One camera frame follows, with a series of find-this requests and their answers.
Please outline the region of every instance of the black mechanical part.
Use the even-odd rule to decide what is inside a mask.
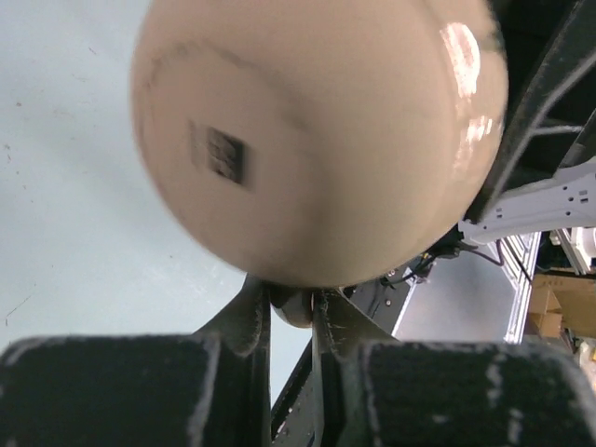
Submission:
[[[313,320],[313,292],[288,290],[272,293],[271,305],[278,317],[296,328],[310,328]]]
[[[473,223],[504,191],[596,155],[596,2],[494,0],[494,8],[508,55],[509,109],[496,160],[467,210]]]
[[[403,276],[405,266],[396,270]],[[380,280],[357,286],[350,301],[381,329],[392,333],[410,291],[407,282],[388,288]],[[305,447],[314,442],[312,344],[308,344],[272,410],[273,445]]]
[[[0,442],[17,446],[271,445],[270,290],[248,280],[191,337],[30,340],[0,357]],[[596,398],[542,345],[402,344],[336,291],[315,293],[319,447],[596,446]]]

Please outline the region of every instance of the spherical object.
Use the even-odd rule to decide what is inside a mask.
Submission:
[[[151,178],[202,246],[265,280],[337,287],[463,216],[507,79],[484,0],[155,0],[132,112]]]

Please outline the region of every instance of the black cable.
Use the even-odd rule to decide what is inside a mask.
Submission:
[[[498,239],[494,244],[496,246],[496,253],[498,256],[497,259],[494,259],[494,258],[490,257],[489,255],[484,254],[477,250],[471,250],[469,248],[462,248],[461,250],[466,251],[468,253],[475,254],[476,256],[480,256],[482,259],[485,259],[489,263],[497,265],[499,267],[502,267],[503,265],[505,265],[505,258],[503,256],[503,246],[502,246],[501,239]]]
[[[437,259],[436,256],[432,256],[429,255],[427,258],[422,258],[418,264],[412,269],[412,272],[410,272],[408,275],[398,278],[395,281],[390,281],[389,279],[387,279],[386,277],[384,277],[384,282],[385,282],[385,286],[390,287],[391,289],[395,290],[395,287],[402,282],[407,281],[408,279],[412,279],[416,276],[418,276],[420,274],[420,272],[422,270],[424,270],[425,268],[427,268],[429,265],[431,265],[435,260]]]
[[[511,251],[511,256],[513,256],[513,259],[515,260],[515,264],[517,264],[520,267],[521,272],[523,273],[525,278],[530,282],[530,284],[532,284],[532,276],[526,270],[525,265],[523,265],[522,260],[518,257],[518,255],[515,252],[515,250],[513,249],[513,247],[511,247],[511,244],[509,243],[509,241],[507,239],[503,239],[503,240],[505,241],[505,245],[507,245],[507,248],[509,249],[509,251]]]

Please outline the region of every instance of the black metal frame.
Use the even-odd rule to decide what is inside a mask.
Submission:
[[[310,426],[280,437],[268,388],[280,293],[248,277],[190,337],[15,344],[0,357],[0,444],[596,446],[596,398],[572,359],[541,345],[401,344],[324,290],[312,291],[312,397],[287,409]]]
[[[559,166],[573,163],[577,150],[586,149],[587,139],[596,129],[596,104],[586,103],[590,98],[596,101],[596,88],[589,84],[596,82],[596,73],[593,71],[596,65],[596,2],[549,0],[541,3],[551,7],[566,7],[567,14],[563,15],[563,20],[550,35],[549,42],[535,61],[535,68],[527,75],[521,91],[512,92],[517,96],[513,96],[510,101],[507,125],[496,160],[467,211],[466,217],[474,223],[493,207],[508,188],[515,169],[533,140],[544,135],[549,135],[551,139],[563,134],[575,135],[572,144],[563,147],[562,151],[552,151],[547,157],[541,154],[542,158],[549,159],[549,167],[540,165],[541,169],[536,169],[539,170],[538,177],[534,177],[534,180],[542,180],[552,176]],[[527,17],[521,15],[525,17],[526,22],[523,26],[526,27],[530,27],[534,20],[539,21],[542,13],[537,2],[527,0],[511,3],[509,7],[524,9]],[[519,34],[522,31],[509,30],[508,40],[508,27],[511,26],[508,22],[515,20],[508,18],[507,7],[500,9],[499,19],[506,35],[505,42],[509,54],[515,51],[514,46],[518,45]],[[580,87],[582,91],[589,93],[587,97],[581,95],[581,92],[572,91],[582,81],[584,85]],[[574,93],[573,104],[579,104],[578,108],[588,107],[591,110],[588,116],[575,117],[582,119],[582,122],[561,122],[549,116],[560,102],[565,98],[571,98],[570,93]]]

